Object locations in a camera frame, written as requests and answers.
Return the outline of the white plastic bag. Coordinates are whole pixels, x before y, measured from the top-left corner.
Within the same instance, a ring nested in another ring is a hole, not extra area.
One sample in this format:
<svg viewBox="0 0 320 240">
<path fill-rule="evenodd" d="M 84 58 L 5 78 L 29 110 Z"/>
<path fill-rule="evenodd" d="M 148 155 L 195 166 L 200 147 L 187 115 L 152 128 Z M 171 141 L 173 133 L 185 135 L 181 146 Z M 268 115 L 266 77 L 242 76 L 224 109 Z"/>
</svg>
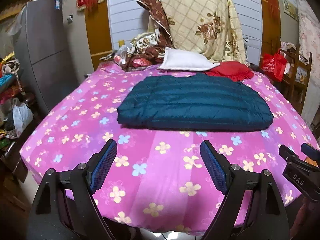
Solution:
<svg viewBox="0 0 320 240">
<path fill-rule="evenodd" d="M 33 114 L 29 107 L 25 103 L 22 103 L 13 107 L 12 117 L 16 135 L 20 137 L 26 127 L 32 122 Z"/>
</svg>

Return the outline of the white pillow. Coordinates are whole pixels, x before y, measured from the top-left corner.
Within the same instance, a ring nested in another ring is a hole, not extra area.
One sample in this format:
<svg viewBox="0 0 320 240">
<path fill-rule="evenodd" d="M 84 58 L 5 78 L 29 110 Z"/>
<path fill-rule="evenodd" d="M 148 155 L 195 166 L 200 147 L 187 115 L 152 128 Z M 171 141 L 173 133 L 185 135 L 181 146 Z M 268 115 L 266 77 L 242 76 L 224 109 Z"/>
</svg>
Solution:
<svg viewBox="0 0 320 240">
<path fill-rule="evenodd" d="M 183 72 L 205 72 L 219 65 L 220 63 L 212 63 L 199 53 L 166 47 L 164 60 L 159 66 L 159 69 Z"/>
</svg>

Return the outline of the cream floral quilt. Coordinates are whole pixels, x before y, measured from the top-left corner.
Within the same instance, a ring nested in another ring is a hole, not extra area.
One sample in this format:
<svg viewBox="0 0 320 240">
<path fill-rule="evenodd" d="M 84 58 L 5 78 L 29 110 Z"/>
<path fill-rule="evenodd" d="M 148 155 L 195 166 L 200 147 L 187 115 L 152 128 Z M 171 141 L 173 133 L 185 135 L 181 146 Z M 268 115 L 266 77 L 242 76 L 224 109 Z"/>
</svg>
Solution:
<svg viewBox="0 0 320 240">
<path fill-rule="evenodd" d="M 167 33 L 174 49 L 209 61 L 246 62 L 245 45 L 233 0 L 137 0 L 149 12 L 146 33 Z"/>
</svg>

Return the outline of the brown patterned blanket pile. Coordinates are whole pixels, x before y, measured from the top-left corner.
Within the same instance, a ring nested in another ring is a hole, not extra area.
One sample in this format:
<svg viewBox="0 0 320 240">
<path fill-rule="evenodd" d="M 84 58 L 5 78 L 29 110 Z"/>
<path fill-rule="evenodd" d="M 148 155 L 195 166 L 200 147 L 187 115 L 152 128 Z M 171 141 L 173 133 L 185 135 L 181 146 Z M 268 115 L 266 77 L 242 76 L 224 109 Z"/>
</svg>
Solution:
<svg viewBox="0 0 320 240">
<path fill-rule="evenodd" d="M 132 39 L 129 46 L 122 45 L 113 61 L 125 72 L 145 70 L 163 62 L 166 47 L 172 47 L 167 33 L 142 33 Z"/>
</svg>

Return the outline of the red cushion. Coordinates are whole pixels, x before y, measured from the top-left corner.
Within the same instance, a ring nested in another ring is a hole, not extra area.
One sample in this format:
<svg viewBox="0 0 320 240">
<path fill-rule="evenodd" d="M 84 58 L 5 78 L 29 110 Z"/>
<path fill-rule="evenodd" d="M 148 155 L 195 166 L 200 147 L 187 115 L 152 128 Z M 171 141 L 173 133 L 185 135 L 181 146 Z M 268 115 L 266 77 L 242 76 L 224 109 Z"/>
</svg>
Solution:
<svg viewBox="0 0 320 240">
<path fill-rule="evenodd" d="M 251 68 L 238 61 L 221 62 L 219 66 L 204 73 L 208 76 L 226 77 L 234 82 L 249 80 L 254 76 Z"/>
</svg>

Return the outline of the red shopping bag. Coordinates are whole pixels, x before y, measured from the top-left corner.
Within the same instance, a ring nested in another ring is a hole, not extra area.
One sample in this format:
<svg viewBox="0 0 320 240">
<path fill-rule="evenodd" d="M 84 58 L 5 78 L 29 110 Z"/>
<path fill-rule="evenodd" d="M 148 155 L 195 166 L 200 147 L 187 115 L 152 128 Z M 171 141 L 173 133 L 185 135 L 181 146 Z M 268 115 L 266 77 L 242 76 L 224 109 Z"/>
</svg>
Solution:
<svg viewBox="0 0 320 240">
<path fill-rule="evenodd" d="M 278 49 L 278 51 L 273 55 L 263 53 L 260 69 L 272 81 L 281 82 L 284 76 L 286 64 L 287 60 L 280 53 L 280 49 Z"/>
</svg>

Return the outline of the teal padded jacket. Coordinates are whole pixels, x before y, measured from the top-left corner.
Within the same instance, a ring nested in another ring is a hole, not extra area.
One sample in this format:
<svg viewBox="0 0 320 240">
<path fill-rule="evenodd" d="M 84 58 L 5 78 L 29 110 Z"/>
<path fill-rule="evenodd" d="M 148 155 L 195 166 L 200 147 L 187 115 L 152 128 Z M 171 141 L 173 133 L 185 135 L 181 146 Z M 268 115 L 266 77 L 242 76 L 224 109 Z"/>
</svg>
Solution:
<svg viewBox="0 0 320 240">
<path fill-rule="evenodd" d="M 117 112 L 121 125 L 159 130 L 253 132 L 273 123 L 268 104 L 255 90 L 205 74 L 146 77 Z"/>
</svg>

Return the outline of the grey refrigerator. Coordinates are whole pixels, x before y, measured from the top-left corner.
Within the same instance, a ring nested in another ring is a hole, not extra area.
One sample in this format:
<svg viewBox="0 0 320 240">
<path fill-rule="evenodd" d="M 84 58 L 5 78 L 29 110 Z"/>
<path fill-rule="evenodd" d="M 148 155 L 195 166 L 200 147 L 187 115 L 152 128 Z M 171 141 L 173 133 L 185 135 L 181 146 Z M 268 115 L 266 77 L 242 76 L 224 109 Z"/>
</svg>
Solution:
<svg viewBox="0 0 320 240">
<path fill-rule="evenodd" d="M 62 0 L 31 0 L 12 39 L 22 67 L 21 81 L 47 115 L 82 83 L 63 22 Z"/>
</svg>

